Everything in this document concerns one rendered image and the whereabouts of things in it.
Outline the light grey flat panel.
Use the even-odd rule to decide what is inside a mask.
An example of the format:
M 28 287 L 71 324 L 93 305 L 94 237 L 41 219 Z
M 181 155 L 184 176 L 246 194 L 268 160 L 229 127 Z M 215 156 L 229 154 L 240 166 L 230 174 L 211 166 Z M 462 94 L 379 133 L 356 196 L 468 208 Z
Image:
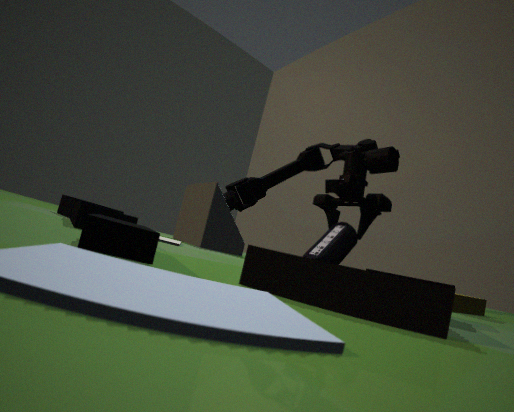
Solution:
M 341 355 L 345 345 L 268 292 L 63 243 L 0 249 L 0 292 L 190 338 Z

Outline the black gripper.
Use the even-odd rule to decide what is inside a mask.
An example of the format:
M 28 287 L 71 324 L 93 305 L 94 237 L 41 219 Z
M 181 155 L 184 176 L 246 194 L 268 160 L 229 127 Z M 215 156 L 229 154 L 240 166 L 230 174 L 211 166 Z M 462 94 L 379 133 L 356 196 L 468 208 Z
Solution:
M 316 194 L 312 204 L 320 207 L 326 213 L 329 230 L 334 224 L 338 223 L 340 211 L 336 210 L 337 206 L 359 206 L 360 220 L 357 230 L 357 239 L 361 240 L 376 216 L 381 216 L 381 212 L 391 212 L 392 202 L 383 194 L 367 194 L 365 198 L 364 191 L 368 184 L 366 175 L 359 171 L 345 171 L 343 173 L 343 175 L 353 174 L 356 174 L 358 178 L 358 195 L 351 194 L 351 192 L 344 192 L 342 194 L 336 194 L 339 198 L 334 198 L 329 194 Z

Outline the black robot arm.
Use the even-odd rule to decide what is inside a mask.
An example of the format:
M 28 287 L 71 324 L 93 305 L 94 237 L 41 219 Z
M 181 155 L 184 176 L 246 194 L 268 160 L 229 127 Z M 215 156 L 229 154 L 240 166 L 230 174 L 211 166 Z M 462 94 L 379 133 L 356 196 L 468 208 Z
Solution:
M 330 150 L 333 160 L 329 164 L 325 165 L 319 147 Z M 340 145 L 340 143 L 334 145 L 315 144 L 301 152 L 296 161 L 292 161 L 260 178 L 246 177 L 228 184 L 225 186 L 227 192 L 223 196 L 230 211 L 236 209 L 241 212 L 264 198 L 269 188 L 299 174 L 303 170 L 316 172 L 327 169 L 334 161 L 344 160 L 344 172 L 359 171 L 366 175 L 366 172 L 369 171 L 370 174 L 380 174 L 397 171 L 399 158 L 398 149 L 393 146 L 380 149 L 376 141 L 371 139 L 363 139 L 355 146 Z M 342 194 L 351 192 L 351 194 L 358 195 L 357 175 L 341 175 L 340 180 L 325 179 L 325 188 L 326 193 Z

